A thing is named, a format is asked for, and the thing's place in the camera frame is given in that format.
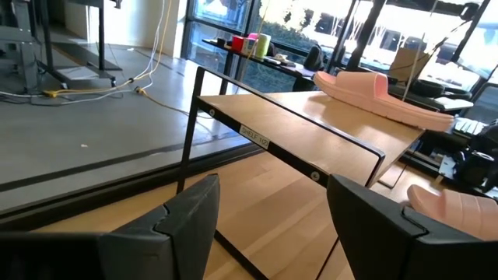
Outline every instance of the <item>keyboard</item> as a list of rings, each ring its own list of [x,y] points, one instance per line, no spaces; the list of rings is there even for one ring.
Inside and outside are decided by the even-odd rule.
[[[453,132],[456,132],[465,137],[472,137],[479,134],[487,124],[480,121],[470,120],[464,117],[457,117]]]

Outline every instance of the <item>black desk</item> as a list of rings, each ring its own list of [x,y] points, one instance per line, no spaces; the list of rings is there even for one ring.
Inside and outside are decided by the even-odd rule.
[[[463,184],[454,177],[453,170],[455,166],[455,161],[450,156],[444,156],[441,167],[439,168],[439,174],[442,176],[446,183],[450,184],[456,191],[460,191],[466,194],[478,195],[484,198],[491,198],[498,202],[498,188],[493,188],[491,191],[483,193],[478,187],[469,187]]]
[[[389,95],[401,100],[403,98],[403,95],[405,94],[405,89],[399,86],[389,85],[388,92]],[[461,110],[468,109],[468,107],[447,109],[443,104],[438,103],[431,98],[419,96],[414,93],[410,93],[410,91],[408,91],[408,93],[406,94],[405,102],[417,107],[421,107],[423,109],[445,114],[457,114]]]
[[[226,75],[226,76],[229,76],[230,77],[230,73],[232,72],[232,62],[233,62],[233,56],[234,55],[238,55],[240,56],[241,58],[246,58],[248,59],[249,57],[239,51],[233,51],[231,48],[229,47],[222,47],[222,46],[219,46],[215,40],[209,40],[209,39],[202,39],[202,42],[208,44],[208,45],[211,45],[213,47],[217,47],[219,49],[222,49],[224,51],[226,51],[228,54],[226,55],[226,60],[225,60],[225,68],[223,69],[223,74]],[[287,75],[290,75],[294,78],[301,78],[301,79],[307,79],[311,82],[313,82],[313,79],[310,77],[310,76],[303,76],[300,72],[299,72],[299,63],[295,63],[296,65],[298,65],[298,67],[296,68],[296,70],[293,70],[293,68],[291,67],[286,67],[286,66],[281,66],[281,65],[274,65],[272,63],[269,63],[269,62],[266,62],[264,61],[263,59],[260,59],[260,58],[256,58],[254,56],[251,56],[249,58],[251,61],[254,61],[256,63],[259,63],[261,65],[264,65],[268,68],[271,68],[271,69],[274,69],[276,71],[279,71],[281,73],[284,73],[284,74],[287,74]],[[219,94],[220,95],[224,95],[226,93],[226,87],[228,86],[228,82],[226,80],[223,80],[222,81],[222,84],[221,84],[221,88],[219,89]]]

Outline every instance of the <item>label sticker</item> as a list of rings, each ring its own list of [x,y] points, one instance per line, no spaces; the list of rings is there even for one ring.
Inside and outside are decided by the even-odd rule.
[[[259,135],[258,133],[252,131],[250,128],[244,127],[242,124],[240,125],[239,133],[254,143],[260,145],[261,147],[268,149],[268,145],[270,144],[270,140],[264,136]]]

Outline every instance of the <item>pink slide sandal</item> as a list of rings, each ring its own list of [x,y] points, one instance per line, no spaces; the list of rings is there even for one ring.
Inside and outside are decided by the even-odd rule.
[[[388,94],[388,78],[379,73],[317,72],[314,82],[324,93],[355,107],[404,124],[446,131],[454,117],[413,106]]]
[[[491,198],[450,190],[434,194],[417,185],[408,197],[417,212],[481,240],[498,240],[498,205]]]

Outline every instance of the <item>window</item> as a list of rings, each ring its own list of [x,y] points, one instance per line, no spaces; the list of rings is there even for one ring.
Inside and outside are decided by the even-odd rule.
[[[356,49],[356,41],[358,40],[359,33],[361,32],[363,24],[368,18],[370,10],[373,6],[374,4],[372,2],[361,1],[358,4],[358,8],[354,12],[354,15],[352,16],[352,26],[347,30],[345,34],[345,53],[342,57],[342,63],[344,65],[348,64],[349,59],[351,58],[351,53]]]
[[[195,0],[194,17],[242,30],[251,0]]]
[[[388,74],[400,49],[415,52],[421,47],[421,51],[431,57],[420,73],[421,79],[470,90],[479,76],[450,62],[469,25],[457,16],[430,15],[429,12],[386,5],[377,19],[360,66]]]
[[[491,1],[468,38],[458,64],[488,79],[498,64],[498,2]]]
[[[251,32],[258,32],[268,7],[262,33],[303,51],[319,44],[330,58],[350,6],[347,0],[261,0]]]
[[[303,64],[304,57],[292,54],[288,51],[279,50],[280,54],[286,54],[291,61]],[[278,72],[266,66],[249,61],[242,82],[263,93],[292,92],[296,81],[290,75]]]
[[[465,115],[466,118],[488,124],[498,118],[498,85],[487,83],[482,92]]]
[[[202,39],[217,37],[229,40],[232,34],[201,23],[191,23],[187,59],[223,73],[226,51],[202,42]]]

